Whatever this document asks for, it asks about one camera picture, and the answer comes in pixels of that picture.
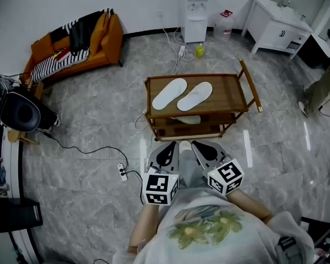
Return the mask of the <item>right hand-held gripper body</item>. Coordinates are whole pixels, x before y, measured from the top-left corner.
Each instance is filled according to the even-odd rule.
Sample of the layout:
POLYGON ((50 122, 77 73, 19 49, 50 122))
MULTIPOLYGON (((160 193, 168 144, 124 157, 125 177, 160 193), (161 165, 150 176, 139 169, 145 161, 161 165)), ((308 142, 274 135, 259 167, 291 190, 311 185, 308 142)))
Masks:
POLYGON ((243 178, 241 165, 237 159, 233 159, 210 171, 207 175, 207 184, 216 192, 226 196, 241 186, 243 178))

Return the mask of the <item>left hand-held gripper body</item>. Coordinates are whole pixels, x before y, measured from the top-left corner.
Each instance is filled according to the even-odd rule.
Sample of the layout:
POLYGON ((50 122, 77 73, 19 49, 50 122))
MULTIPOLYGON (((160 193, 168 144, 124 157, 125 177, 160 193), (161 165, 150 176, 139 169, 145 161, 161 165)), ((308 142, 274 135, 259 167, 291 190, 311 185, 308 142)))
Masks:
POLYGON ((177 174, 144 173, 142 176, 142 193, 147 204, 170 205, 178 189, 177 174))

